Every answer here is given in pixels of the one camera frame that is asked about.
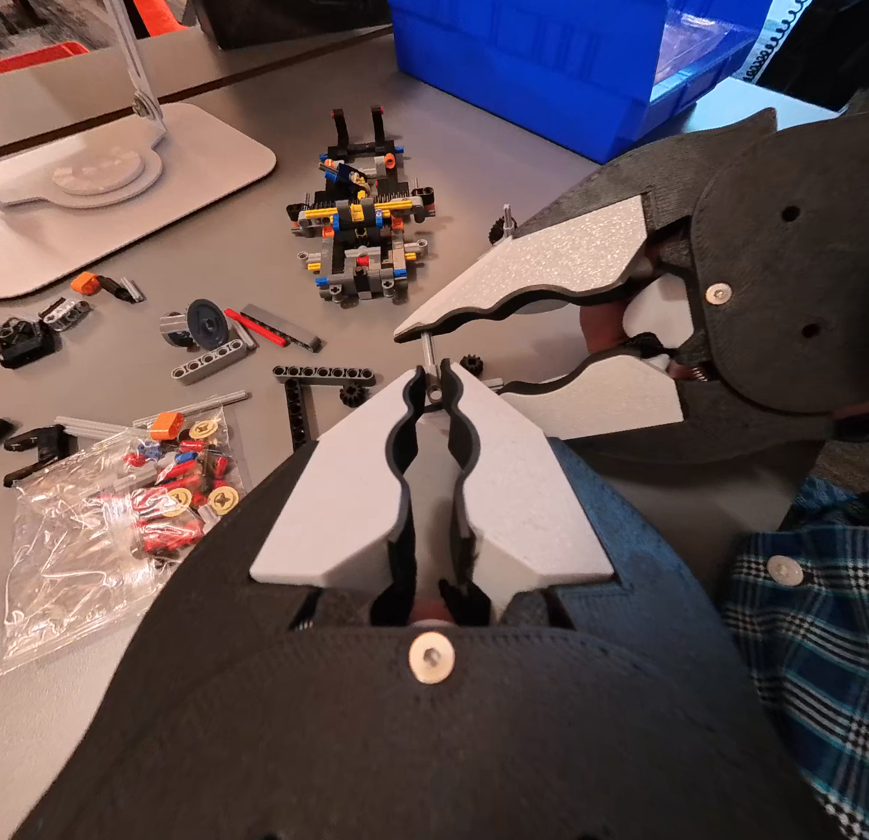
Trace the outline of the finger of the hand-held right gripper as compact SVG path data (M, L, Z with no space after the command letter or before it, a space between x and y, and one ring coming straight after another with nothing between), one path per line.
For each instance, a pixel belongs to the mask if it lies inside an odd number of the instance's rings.
M644 201L636 195L504 237L401 322L395 342L450 333L472 320L502 320L535 303L633 301L657 277L648 248L685 219L680 213L651 225Z
M621 353L587 361L570 378L503 388L501 397L545 435L564 441L676 424L683 407L669 364L666 354Z

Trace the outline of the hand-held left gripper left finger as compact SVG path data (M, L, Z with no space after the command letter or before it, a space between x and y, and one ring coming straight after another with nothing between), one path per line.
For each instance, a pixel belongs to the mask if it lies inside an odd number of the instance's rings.
M406 624L417 563L410 489L423 368L404 372L313 446L249 568L260 584L356 592L374 624Z

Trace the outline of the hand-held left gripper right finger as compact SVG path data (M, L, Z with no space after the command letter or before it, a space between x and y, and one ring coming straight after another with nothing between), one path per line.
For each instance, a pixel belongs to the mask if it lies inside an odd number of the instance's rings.
M544 432L460 365L440 365L449 453L452 617L501 617L521 593L611 581L614 566Z

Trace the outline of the grey lego axle connector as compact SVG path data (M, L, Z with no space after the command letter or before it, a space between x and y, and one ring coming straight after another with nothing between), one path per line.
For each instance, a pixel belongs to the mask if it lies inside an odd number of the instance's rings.
M445 356L439 354L435 347L435 338L430 333L422 333L420 344L422 349L422 367L426 373L426 392L428 400L426 411L441 411L443 409L443 392L441 387L440 370L441 365L445 361L451 359L451 355L449 353Z

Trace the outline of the black angled lego beam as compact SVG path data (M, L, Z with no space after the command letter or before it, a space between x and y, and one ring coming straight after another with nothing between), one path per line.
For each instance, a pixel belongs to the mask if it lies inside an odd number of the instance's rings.
M284 390L293 452L311 441L305 389L333 387L339 394L344 384L355 382L368 390L376 385L375 372L368 368L278 365L273 368L273 376Z

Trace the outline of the long grey lego axle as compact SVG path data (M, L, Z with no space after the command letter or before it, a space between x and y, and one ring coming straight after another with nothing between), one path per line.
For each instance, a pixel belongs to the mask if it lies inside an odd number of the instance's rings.
M55 423L60 425L67 435L77 439L103 441L118 434L142 438L147 435L143 429L110 422L96 422L82 418L57 416Z
M180 412L184 415L190 415L190 414L197 413L200 411L208 410L210 408L216 408L216 407L224 406L224 405L228 405L228 404L239 403L239 402L247 400L249 398L250 398L250 393L248 391L243 390L243 389L237 390L237 391L223 394L223 395L219 395L219 396L212 396L212 397L206 398L204 400L201 400L199 402L189 403L189 404L185 404L185 405L181 405L181 406L169 407L168 409L163 410L163 411L159 411L158 413L155 413L153 415L148 415L148 416L146 416L146 418L137 418L136 420L134 420L132 422L131 426L136 427L136 428L144 428L145 426L150 425L151 423L156 421L157 418L162 413L167 412L167 411L168 412Z

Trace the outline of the dark grey lego beam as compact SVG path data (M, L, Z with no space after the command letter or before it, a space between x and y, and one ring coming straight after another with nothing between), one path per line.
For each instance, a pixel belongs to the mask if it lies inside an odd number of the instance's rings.
M289 321L253 303L246 304L242 309L242 314L256 324L269 328L290 343L309 352L317 353L321 350L323 343L320 336L296 322Z

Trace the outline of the lego car chassis assembly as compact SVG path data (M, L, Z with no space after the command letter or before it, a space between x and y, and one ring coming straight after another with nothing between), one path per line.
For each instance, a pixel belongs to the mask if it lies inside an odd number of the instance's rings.
M343 110L331 111L335 140L318 159L323 188L286 209L297 237L318 240L298 257L320 298L335 304L405 298L409 270L429 251L407 233L436 215L434 188L405 178L404 147L387 136L383 107L371 117L372 139L353 142Z

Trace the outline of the light grey holed lego beam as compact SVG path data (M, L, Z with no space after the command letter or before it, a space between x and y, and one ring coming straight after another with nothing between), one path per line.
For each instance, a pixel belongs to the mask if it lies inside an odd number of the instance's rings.
M207 351L173 369L170 377L189 386L237 364L248 355L248 346L240 338L231 339L223 346Z

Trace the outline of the red lego axle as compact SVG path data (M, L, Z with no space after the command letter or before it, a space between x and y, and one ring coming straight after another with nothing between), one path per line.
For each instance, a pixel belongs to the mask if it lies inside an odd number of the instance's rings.
M272 329L252 317L248 317L244 313L236 312L232 309L223 310L224 315L231 320L240 329L244 328L248 333L253 333L260 336L265 341L276 345L280 348L288 346L288 339L284 334Z

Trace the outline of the dark blue lego wheel hub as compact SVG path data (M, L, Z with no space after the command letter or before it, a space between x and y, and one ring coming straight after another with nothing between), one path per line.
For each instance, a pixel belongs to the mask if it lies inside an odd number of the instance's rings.
M227 316L207 299L194 300L184 312L165 314L159 332L169 345L184 349L212 351L230 341Z

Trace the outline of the clear bag of lego pieces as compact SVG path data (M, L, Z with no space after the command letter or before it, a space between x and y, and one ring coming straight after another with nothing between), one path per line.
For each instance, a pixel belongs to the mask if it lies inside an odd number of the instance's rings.
M175 441L118 434L13 486L2 676L141 617L245 496L226 407L185 416Z

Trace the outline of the black lego lever piece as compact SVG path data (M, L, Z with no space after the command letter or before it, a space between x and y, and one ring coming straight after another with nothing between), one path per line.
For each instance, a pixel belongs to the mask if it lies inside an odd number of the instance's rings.
M3 449L9 452L35 451L37 460L28 466L6 474L3 486L12 488L25 478L54 465L71 455L71 436L62 424L54 423L7 438Z

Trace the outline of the small grey lego connector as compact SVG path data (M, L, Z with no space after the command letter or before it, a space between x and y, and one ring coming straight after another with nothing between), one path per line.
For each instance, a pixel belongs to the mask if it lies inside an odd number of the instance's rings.
M92 305L86 300L59 298L39 312L38 317L50 330L62 333L79 324L91 312Z

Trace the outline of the person's right hand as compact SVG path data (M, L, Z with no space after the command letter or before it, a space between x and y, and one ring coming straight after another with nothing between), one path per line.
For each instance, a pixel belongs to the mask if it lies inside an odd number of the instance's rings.
M589 355L623 346L628 339L623 318L627 301L581 306L581 332Z

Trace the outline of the blue plastic bin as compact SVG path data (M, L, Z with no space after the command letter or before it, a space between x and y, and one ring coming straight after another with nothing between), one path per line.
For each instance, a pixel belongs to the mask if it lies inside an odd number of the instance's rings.
M712 69L694 77L674 76L654 87L670 8L760 33L772 1L388 4L403 72L605 163L732 75L721 77Z

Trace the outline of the clear plastic sheet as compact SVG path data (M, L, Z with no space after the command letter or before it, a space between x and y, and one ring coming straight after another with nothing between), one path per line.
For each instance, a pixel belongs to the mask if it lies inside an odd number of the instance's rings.
M715 69L721 77L740 67L758 32L739 24L702 18L670 8L664 24L654 87L674 76L699 76Z

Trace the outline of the person's plaid shirt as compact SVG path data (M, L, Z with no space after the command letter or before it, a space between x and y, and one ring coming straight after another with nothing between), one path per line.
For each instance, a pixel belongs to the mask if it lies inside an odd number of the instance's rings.
M866 839L867 493L808 477L777 530L737 541L718 607L803 778Z

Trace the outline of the grey stand base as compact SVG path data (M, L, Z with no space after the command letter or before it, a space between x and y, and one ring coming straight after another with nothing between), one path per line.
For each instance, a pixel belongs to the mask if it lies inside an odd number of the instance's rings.
M167 105L1 162L1 298L20 298L271 173L265 145Z

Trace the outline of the orange object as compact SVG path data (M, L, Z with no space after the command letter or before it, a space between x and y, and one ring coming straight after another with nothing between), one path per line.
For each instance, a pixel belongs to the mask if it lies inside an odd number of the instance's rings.
M184 30L165 0L123 0L137 39L159 37Z

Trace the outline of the red flat tray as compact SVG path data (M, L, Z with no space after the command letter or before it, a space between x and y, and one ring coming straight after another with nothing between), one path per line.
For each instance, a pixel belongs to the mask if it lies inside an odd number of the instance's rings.
M30 52L2 57L0 71L2 74L6 74L88 53L90 50L79 42L52 43Z

